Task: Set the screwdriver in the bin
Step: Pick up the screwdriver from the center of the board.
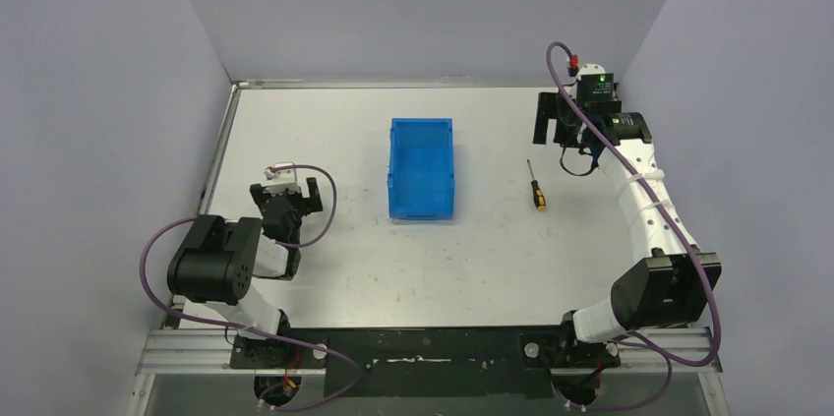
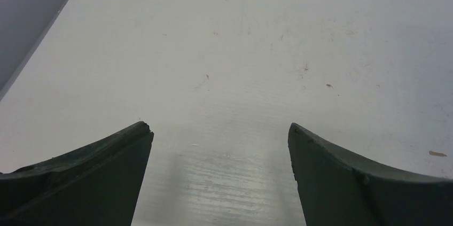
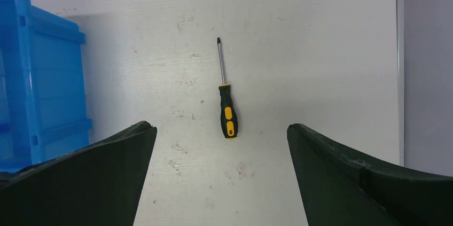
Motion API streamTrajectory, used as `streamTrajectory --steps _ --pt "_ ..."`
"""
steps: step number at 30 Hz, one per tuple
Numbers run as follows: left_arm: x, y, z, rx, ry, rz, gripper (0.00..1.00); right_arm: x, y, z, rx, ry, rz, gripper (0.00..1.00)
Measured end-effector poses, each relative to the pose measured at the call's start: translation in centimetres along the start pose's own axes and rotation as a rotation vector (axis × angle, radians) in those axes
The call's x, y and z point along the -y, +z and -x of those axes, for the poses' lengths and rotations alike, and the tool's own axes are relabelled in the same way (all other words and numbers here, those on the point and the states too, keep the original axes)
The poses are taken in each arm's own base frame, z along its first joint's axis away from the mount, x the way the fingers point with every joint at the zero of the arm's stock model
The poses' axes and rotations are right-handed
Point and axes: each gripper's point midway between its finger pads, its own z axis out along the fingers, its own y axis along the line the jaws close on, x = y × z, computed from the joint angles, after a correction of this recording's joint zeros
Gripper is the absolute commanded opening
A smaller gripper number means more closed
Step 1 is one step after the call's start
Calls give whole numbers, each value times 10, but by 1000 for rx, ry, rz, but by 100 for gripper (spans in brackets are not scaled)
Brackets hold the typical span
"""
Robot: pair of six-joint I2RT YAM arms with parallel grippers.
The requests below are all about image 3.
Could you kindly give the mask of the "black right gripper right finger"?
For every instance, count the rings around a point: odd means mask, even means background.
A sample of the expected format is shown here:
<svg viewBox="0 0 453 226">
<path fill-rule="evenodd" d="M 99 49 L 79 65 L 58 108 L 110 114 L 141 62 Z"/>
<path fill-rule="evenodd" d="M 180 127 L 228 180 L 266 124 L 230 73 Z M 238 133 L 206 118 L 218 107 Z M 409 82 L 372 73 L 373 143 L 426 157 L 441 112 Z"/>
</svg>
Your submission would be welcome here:
<svg viewBox="0 0 453 226">
<path fill-rule="evenodd" d="M 452 225 L 452 177 L 383 161 L 299 123 L 287 141 L 309 225 Z"/>
</svg>

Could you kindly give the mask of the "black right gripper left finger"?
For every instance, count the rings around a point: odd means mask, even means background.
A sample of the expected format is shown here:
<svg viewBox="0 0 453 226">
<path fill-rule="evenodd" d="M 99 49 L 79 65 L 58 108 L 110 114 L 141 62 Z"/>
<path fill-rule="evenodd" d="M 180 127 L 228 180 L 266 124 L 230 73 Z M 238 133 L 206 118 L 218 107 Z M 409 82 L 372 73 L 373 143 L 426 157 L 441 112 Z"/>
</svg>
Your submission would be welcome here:
<svg viewBox="0 0 453 226">
<path fill-rule="evenodd" d="M 146 121 L 102 141 L 1 173 L 1 225 L 133 225 L 157 128 Z"/>
</svg>

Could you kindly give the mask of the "black yellow screwdriver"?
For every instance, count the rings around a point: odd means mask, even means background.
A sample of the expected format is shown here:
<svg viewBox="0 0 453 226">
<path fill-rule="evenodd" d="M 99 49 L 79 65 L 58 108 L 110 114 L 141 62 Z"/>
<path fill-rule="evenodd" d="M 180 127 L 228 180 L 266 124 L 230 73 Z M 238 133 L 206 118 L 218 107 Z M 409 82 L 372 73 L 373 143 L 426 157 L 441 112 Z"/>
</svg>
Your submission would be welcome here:
<svg viewBox="0 0 453 226">
<path fill-rule="evenodd" d="M 223 60 L 223 49 L 221 39 L 217 38 L 217 50 L 220 62 L 220 72 L 222 84 L 219 86 L 220 92 L 220 123 L 224 137 L 234 139 L 238 135 L 238 118 L 234 109 L 233 99 L 231 96 L 231 86 L 227 83 L 226 73 Z"/>
</svg>

